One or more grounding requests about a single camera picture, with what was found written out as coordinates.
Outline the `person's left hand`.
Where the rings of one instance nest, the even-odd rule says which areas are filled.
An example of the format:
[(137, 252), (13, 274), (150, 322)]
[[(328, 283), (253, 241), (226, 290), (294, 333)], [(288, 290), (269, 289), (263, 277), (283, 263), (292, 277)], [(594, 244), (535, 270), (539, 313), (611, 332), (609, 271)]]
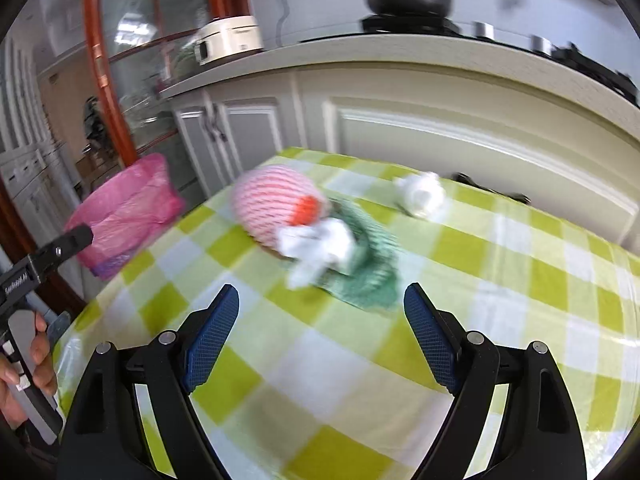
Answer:
[(1, 333), (1, 415), (11, 429), (30, 420), (43, 440), (54, 440), (62, 417), (54, 400), (47, 325), (32, 310), (16, 310)]

